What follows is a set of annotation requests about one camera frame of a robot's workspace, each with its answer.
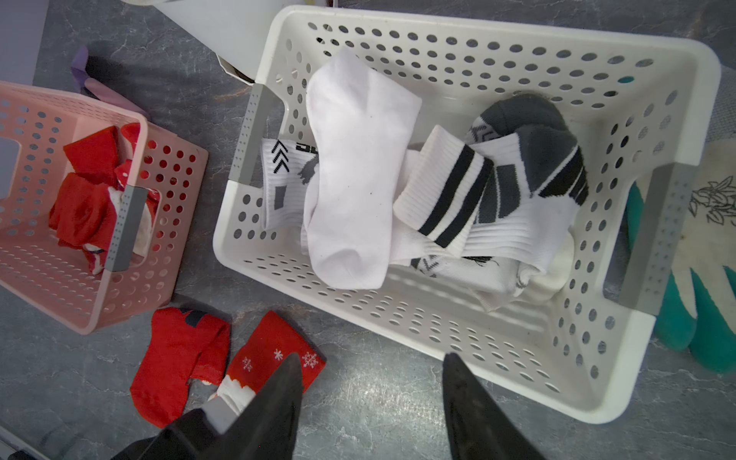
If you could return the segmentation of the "white sport sock grey toe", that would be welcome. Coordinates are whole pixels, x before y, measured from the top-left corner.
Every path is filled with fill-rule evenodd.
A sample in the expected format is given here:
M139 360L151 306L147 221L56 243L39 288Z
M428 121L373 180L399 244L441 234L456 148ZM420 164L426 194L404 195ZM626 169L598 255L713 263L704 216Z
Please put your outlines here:
M510 261L518 296L552 261L588 197L578 140L546 98L519 94L481 113L466 144L494 163L463 254Z

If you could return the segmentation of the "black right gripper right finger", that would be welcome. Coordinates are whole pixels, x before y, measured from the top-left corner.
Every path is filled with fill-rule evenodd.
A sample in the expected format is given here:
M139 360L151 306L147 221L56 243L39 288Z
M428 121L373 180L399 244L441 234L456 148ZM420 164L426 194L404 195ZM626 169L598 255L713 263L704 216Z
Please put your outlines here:
M456 353L443 361L443 401L453 459L542 459Z

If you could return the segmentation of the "white sport sock grey heel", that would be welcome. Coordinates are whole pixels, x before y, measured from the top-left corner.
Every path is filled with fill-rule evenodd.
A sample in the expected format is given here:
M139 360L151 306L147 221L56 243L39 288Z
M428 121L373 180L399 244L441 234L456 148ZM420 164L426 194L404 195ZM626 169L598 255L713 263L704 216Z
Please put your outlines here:
M264 228L302 224L305 197L318 165L318 150L292 140L263 139Z

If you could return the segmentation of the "white sock two black stripes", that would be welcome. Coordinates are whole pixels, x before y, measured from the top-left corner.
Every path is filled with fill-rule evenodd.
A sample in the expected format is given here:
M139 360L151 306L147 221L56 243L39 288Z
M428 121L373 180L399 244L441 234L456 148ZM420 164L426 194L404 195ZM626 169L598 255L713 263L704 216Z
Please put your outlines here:
M393 202L421 98L342 50L308 83L318 150L304 228L315 274L337 289L377 289L387 274Z

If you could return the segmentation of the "plain red sock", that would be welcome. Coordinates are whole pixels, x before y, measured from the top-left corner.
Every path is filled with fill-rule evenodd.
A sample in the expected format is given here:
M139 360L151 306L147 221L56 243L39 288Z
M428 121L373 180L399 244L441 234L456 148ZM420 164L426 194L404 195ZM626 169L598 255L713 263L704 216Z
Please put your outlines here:
M202 310L157 310L151 343L130 387L139 414L163 429L183 414L191 381L220 384L230 337L227 321Z

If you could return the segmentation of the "white striped ankle sock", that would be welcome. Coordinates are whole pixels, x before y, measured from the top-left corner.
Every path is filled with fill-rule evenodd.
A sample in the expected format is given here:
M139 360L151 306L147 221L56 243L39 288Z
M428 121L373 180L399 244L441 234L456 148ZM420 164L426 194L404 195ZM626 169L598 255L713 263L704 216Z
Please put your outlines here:
M459 258L494 168L492 159L435 126L394 202L394 216L440 254Z

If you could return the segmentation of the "red santa sock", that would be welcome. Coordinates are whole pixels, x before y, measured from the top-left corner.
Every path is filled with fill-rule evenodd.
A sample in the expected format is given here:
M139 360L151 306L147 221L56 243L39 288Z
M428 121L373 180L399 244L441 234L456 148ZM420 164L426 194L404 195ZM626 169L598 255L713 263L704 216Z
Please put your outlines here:
M201 406L215 433L226 433L291 355L298 356L302 388L307 390L326 360L279 314L268 312L233 358L216 393Z

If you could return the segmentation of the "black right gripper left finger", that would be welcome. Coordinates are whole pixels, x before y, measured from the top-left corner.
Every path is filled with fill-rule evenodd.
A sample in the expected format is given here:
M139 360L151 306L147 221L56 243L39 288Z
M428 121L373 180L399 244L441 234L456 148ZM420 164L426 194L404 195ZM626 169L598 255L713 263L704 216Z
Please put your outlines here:
M226 433L200 459L291 459L302 404L297 354L289 355Z

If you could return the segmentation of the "white ankle sock black stripes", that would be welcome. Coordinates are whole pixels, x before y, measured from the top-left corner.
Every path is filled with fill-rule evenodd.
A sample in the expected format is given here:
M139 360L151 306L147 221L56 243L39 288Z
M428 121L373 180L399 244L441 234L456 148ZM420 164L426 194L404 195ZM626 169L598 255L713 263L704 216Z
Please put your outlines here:
M496 258L452 258L430 255L411 260L409 265L429 278L454 283L467 289L486 312L513 302L542 305L565 285L573 266L574 241L568 234L545 274L517 260Z

